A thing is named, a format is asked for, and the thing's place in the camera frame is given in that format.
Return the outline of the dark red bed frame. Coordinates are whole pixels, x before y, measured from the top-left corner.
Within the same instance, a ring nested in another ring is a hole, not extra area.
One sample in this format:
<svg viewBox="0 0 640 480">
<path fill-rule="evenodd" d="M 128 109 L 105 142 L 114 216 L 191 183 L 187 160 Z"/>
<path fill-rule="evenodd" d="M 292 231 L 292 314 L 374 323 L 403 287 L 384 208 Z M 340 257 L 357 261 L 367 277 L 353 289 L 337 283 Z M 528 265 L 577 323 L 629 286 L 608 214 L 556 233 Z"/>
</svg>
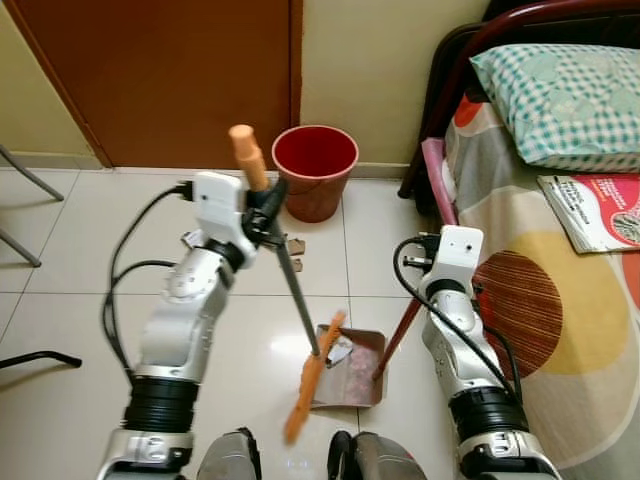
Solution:
<svg viewBox="0 0 640 480">
<path fill-rule="evenodd" d="M 640 47 L 640 0 L 538 0 L 454 28 L 436 46 L 416 143 L 442 137 L 463 92 L 476 83 L 470 58 L 507 44 Z"/>
</svg>

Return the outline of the brown dustpan with red handle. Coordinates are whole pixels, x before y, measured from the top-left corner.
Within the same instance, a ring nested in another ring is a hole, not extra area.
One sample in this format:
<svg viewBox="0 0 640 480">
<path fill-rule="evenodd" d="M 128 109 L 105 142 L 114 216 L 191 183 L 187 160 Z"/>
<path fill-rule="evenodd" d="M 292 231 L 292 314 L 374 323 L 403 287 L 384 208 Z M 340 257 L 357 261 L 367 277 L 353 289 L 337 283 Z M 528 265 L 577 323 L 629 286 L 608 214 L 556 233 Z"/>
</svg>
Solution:
<svg viewBox="0 0 640 480">
<path fill-rule="evenodd" d="M 390 357 L 406 337 L 420 308 L 419 301 L 410 301 L 392 335 L 351 328 L 346 321 L 339 335 L 351 339 L 355 348 L 346 360 L 324 371 L 311 410 L 370 408 L 379 404 L 387 389 L 385 376 Z M 329 324 L 317 326 L 317 338 L 325 333 Z"/>
</svg>

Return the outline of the grey metal chair legs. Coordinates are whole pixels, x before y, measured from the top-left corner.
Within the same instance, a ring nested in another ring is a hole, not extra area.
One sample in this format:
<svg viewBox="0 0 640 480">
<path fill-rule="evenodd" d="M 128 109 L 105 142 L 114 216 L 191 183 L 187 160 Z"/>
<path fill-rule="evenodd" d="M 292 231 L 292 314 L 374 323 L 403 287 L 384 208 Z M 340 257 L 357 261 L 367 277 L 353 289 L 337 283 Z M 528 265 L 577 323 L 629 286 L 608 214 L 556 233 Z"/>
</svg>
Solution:
<svg viewBox="0 0 640 480">
<path fill-rule="evenodd" d="M 22 174 L 24 178 L 35 184 L 38 188 L 41 188 L 41 191 L 44 191 L 46 195 L 49 195 L 54 201 L 64 201 L 65 196 L 63 193 L 59 192 L 58 189 L 51 187 L 46 180 L 38 177 L 35 173 L 32 173 L 31 170 L 27 168 L 27 166 L 20 165 L 17 161 L 17 157 L 15 157 L 12 152 L 9 151 L 8 147 L 5 147 L 3 143 L 0 143 L 0 160 L 8 163 L 9 166 L 12 166 L 19 174 Z M 40 259 L 40 256 L 36 255 L 36 253 L 32 253 L 27 250 L 26 247 L 23 246 L 22 243 L 15 239 L 12 234 L 6 232 L 3 228 L 0 228 L 0 241 L 3 241 L 6 246 L 12 248 L 15 252 L 19 253 L 19 256 L 23 257 L 23 260 L 28 262 L 28 265 L 31 265 L 32 268 L 41 268 L 44 265 L 44 262 Z"/>
</svg>

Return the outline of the pink mattress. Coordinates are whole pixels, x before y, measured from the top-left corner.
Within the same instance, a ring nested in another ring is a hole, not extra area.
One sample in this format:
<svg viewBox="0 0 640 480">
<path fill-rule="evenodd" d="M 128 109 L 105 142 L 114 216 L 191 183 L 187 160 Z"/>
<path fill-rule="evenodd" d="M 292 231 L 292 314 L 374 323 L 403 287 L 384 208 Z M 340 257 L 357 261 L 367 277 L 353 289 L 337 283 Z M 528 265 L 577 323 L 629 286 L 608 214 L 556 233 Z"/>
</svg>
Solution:
<svg viewBox="0 0 640 480">
<path fill-rule="evenodd" d="M 457 225 L 457 212 L 453 205 L 453 193 L 451 188 L 451 175 L 447 172 L 445 164 L 445 143 L 443 138 L 429 137 L 421 142 L 424 166 L 428 173 L 431 195 L 435 200 L 440 218 L 444 224 Z"/>
</svg>

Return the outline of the grey robot leg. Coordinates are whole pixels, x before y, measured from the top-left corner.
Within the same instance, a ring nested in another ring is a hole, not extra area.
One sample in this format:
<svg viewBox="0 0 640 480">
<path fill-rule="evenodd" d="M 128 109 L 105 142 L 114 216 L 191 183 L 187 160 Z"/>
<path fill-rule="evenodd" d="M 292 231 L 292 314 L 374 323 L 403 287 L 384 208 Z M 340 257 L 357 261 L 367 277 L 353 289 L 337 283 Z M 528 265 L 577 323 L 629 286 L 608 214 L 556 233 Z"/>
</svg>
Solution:
<svg viewBox="0 0 640 480">
<path fill-rule="evenodd" d="M 326 480 L 428 480 L 402 444 L 374 431 L 335 431 L 326 457 Z"/>
<path fill-rule="evenodd" d="M 248 428 L 221 434 L 206 449 L 196 480 L 262 480 L 255 436 Z"/>
</svg>

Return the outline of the white paper scrap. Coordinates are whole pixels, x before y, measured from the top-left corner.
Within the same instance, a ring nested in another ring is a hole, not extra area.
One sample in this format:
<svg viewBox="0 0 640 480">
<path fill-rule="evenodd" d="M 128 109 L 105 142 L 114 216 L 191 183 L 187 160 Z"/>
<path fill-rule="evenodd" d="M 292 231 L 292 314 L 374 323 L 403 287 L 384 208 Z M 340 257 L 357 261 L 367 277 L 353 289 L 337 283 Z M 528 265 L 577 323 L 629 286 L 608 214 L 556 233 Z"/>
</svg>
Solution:
<svg viewBox="0 0 640 480">
<path fill-rule="evenodd" d="M 352 343 L 352 340 L 349 339 L 347 335 L 338 335 L 338 337 L 330 343 L 329 351 L 326 353 L 326 367 L 333 369 L 333 367 L 340 364 L 340 362 L 346 360 L 346 358 L 351 355 L 353 348 L 355 348 L 355 344 Z"/>
</svg>

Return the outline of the colourful patterned bed sheet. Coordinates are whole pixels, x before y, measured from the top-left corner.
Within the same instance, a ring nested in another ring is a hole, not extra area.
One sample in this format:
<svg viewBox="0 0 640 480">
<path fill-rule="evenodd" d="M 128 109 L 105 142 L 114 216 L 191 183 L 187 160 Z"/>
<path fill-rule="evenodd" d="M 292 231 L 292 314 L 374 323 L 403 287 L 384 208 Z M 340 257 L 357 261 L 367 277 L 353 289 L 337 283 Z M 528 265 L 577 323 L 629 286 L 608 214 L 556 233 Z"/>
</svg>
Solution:
<svg viewBox="0 0 640 480">
<path fill-rule="evenodd" d="M 457 223 L 484 233 L 485 324 L 515 347 L 549 460 L 564 480 L 640 480 L 639 253 L 575 250 L 488 101 L 458 102 L 442 156 Z"/>
</svg>

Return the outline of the red plastic bucket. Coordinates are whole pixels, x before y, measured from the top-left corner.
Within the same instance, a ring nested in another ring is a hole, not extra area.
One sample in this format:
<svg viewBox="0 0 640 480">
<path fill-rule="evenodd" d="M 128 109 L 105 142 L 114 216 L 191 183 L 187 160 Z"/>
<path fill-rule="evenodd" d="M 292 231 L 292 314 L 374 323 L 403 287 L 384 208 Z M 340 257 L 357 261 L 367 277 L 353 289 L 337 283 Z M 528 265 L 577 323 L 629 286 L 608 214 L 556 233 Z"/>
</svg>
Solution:
<svg viewBox="0 0 640 480">
<path fill-rule="evenodd" d="M 358 163 L 355 138 L 330 125 L 297 125 L 275 138 L 270 154 L 287 183 L 285 209 L 292 218 L 306 223 L 332 218 Z"/>
</svg>

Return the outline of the red and white magazine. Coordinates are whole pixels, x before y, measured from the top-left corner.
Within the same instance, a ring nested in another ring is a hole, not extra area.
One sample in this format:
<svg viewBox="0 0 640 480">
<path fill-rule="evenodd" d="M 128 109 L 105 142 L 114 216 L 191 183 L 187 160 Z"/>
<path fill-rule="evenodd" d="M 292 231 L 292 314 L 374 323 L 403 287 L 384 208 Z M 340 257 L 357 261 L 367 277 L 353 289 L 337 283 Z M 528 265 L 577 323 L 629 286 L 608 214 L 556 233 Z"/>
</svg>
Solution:
<svg viewBox="0 0 640 480">
<path fill-rule="evenodd" d="M 541 192 L 577 253 L 640 248 L 640 175 L 540 175 Z"/>
</svg>

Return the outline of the grey left robot leg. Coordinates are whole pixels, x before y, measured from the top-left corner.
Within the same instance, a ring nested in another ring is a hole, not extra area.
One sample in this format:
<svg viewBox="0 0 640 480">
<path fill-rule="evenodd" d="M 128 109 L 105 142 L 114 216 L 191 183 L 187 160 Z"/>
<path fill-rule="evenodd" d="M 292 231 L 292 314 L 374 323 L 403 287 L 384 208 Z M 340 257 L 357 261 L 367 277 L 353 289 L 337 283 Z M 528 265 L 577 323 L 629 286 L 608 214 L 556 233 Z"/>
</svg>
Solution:
<svg viewBox="0 0 640 480">
<path fill-rule="evenodd" d="M 196 480 L 262 480 L 255 436 L 248 428 L 221 434 L 206 449 Z"/>
</svg>

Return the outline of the orange broom with grey pole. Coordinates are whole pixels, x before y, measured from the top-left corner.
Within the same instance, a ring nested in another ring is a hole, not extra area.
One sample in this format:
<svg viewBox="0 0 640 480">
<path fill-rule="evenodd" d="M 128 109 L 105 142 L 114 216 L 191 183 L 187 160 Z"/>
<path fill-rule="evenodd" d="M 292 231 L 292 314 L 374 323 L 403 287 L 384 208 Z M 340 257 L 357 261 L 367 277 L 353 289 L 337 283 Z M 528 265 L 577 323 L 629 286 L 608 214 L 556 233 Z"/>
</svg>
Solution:
<svg viewBox="0 0 640 480">
<path fill-rule="evenodd" d="M 244 178 L 250 186 L 250 191 L 255 193 L 269 192 L 271 187 L 268 178 L 264 156 L 262 156 L 259 142 L 256 141 L 255 133 L 251 125 L 233 125 L 228 131 L 230 142 L 232 142 L 234 154 L 239 165 L 239 169 L 244 173 Z M 300 374 L 300 387 L 298 387 L 297 401 L 294 403 L 288 419 L 283 426 L 283 442 L 287 447 L 293 447 L 297 443 L 305 424 L 310 417 L 312 402 L 319 388 L 320 380 L 324 371 L 328 369 L 328 355 L 332 351 L 333 344 L 337 342 L 340 328 L 347 320 L 347 312 L 338 310 L 328 325 L 328 329 L 319 338 L 316 338 L 314 323 L 308 312 L 305 298 L 302 296 L 300 283 L 291 266 L 291 260 L 287 252 L 287 247 L 276 247 L 276 256 L 282 262 L 285 283 L 291 288 L 294 306 L 300 312 L 300 317 L 305 326 L 308 343 L 310 343 L 311 353 L 303 362 Z"/>
</svg>

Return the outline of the grey right robot leg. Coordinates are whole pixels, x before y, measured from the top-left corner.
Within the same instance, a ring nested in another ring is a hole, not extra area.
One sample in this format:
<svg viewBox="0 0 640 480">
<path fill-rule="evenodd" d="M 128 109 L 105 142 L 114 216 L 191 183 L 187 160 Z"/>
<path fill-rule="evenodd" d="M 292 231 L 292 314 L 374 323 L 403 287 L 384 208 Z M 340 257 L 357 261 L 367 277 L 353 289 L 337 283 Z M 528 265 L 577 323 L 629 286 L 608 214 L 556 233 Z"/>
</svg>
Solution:
<svg viewBox="0 0 640 480">
<path fill-rule="evenodd" d="M 326 457 L 326 480 L 428 480 L 402 444 L 374 431 L 335 431 Z"/>
</svg>

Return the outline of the green checked pillow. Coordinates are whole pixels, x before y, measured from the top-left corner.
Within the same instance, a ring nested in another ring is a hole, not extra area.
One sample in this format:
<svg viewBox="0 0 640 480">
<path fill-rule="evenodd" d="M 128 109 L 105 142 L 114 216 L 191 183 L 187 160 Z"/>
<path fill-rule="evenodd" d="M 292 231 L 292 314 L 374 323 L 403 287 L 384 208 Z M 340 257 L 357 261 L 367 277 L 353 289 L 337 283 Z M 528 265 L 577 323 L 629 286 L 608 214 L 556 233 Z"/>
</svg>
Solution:
<svg viewBox="0 0 640 480">
<path fill-rule="evenodd" d="M 468 59 L 527 165 L 567 172 L 640 168 L 640 51 L 507 44 Z"/>
</svg>

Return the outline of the brown wooden door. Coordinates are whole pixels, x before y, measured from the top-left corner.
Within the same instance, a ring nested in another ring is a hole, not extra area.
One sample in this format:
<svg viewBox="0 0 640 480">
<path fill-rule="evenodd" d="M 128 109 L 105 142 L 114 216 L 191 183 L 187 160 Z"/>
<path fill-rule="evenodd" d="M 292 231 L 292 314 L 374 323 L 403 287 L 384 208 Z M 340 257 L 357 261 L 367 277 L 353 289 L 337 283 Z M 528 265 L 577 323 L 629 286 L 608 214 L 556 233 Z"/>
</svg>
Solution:
<svg viewBox="0 0 640 480">
<path fill-rule="evenodd" d="M 0 140 L 38 164 L 229 169 L 300 123 L 307 0 L 0 0 Z"/>
</svg>

